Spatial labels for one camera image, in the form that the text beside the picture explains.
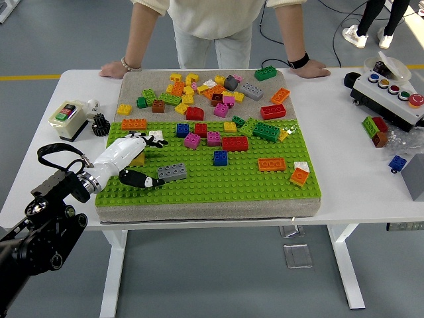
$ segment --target black pants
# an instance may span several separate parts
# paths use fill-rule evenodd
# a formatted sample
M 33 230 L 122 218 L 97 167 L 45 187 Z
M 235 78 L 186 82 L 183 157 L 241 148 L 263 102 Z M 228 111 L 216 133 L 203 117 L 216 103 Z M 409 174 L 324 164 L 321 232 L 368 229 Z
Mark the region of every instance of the black pants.
M 389 23 L 384 29 L 384 35 L 393 35 L 398 23 L 408 8 L 411 0 L 394 0 L 392 11 L 390 13 Z M 359 23 L 357 34 L 358 36 L 365 35 L 368 32 L 372 22 L 380 14 L 386 0 L 368 0 L 366 3 L 364 15 Z

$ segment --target light blue jeans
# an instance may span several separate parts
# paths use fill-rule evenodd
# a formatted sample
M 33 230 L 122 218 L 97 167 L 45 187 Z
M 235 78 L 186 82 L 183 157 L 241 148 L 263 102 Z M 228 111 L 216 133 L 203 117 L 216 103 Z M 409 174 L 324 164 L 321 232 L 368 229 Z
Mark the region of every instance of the light blue jeans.
M 206 56 L 215 43 L 218 67 L 228 69 L 249 68 L 250 49 L 252 47 L 252 25 L 226 38 L 205 40 L 190 35 L 174 24 L 175 41 L 180 68 L 205 68 Z

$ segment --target person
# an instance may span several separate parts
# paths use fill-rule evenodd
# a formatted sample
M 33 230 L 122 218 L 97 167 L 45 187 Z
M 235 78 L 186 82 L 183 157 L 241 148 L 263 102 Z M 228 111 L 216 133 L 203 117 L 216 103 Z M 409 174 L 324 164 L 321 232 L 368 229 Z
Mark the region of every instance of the person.
M 349 28 L 343 29 L 343 37 L 346 41 L 352 43 L 357 48 L 364 48 L 368 39 L 368 29 L 372 22 L 380 14 L 386 0 L 368 0 L 365 6 L 364 14 L 359 22 L 359 25 L 352 25 Z M 380 28 L 377 32 L 379 40 L 378 46 L 387 49 L 392 43 L 393 33 L 398 26 L 400 20 L 405 14 L 410 0 L 394 0 L 392 10 L 390 11 L 389 22 L 386 27 Z
M 131 25 L 127 51 L 121 61 L 102 66 L 100 76 L 123 78 L 142 69 L 154 25 L 166 11 L 172 18 L 178 62 L 181 69 L 205 68 L 206 54 L 215 43 L 219 68 L 249 67 L 252 23 L 259 15 L 259 0 L 131 0 Z M 325 65 L 310 60 L 303 39 L 303 12 L 306 0 L 268 0 L 275 8 L 286 54 L 293 72 L 303 78 L 328 76 Z

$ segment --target gray floor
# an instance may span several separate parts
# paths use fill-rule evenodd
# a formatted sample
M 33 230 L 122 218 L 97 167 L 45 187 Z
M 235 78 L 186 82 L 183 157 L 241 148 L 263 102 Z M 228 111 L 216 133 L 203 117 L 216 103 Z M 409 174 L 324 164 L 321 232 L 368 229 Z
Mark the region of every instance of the gray floor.
M 347 13 L 362 3 L 324 2 Z M 411 1 L 414 9 L 417 4 Z M 129 0 L 21 0 L 0 25 L 0 76 L 98 69 L 119 59 L 125 53 L 131 7 Z M 309 55 L 337 67 L 333 35 L 347 15 L 315 0 L 309 0 L 304 11 Z M 380 18 L 388 16 L 384 9 Z M 343 26 L 354 23 L 349 20 Z M 259 20 L 254 24 L 250 66 L 259 68 L 267 58 L 285 60 L 284 48 L 262 38 L 258 25 Z M 339 29 L 335 48 L 342 66 L 360 66 L 377 56 L 375 34 L 383 25 L 384 21 L 374 22 L 363 50 L 345 42 Z M 262 29 L 281 39 L 270 9 Z M 405 23 L 398 26 L 385 54 L 404 64 L 424 61 L 423 49 Z M 169 17 L 158 21 L 144 67 L 178 67 Z M 217 67 L 213 53 L 207 67 Z M 424 91 L 424 71 L 412 73 L 412 84 Z M 0 206 L 56 84 L 57 80 L 0 81 Z M 276 227 L 130 232 L 117 317 L 424 316 L 423 232 L 387 233 L 384 224 L 360 225 L 353 232 L 348 248 L 367 308 L 351 311 L 326 228 L 305 230 L 306 237 L 297 240 L 281 238 Z M 314 267 L 289 270 L 282 250 L 287 242 L 308 243 Z M 103 234 L 84 233 L 64 268 L 31 278 L 8 317 L 98 317 L 108 259 Z

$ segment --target white sneaker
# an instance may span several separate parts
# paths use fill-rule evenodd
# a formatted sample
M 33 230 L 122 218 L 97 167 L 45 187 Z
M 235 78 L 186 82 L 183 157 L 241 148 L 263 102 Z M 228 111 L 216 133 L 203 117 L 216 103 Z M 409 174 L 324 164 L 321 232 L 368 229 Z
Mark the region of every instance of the white sneaker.
M 384 35 L 384 27 L 378 30 L 377 32 L 378 40 L 380 40 L 380 43 L 378 43 L 378 46 L 380 48 L 389 48 L 390 43 L 392 43 L 393 35 Z
M 358 36 L 358 25 L 352 25 L 350 28 L 343 29 L 343 37 L 347 42 L 352 43 L 357 48 L 364 48 L 368 35 Z

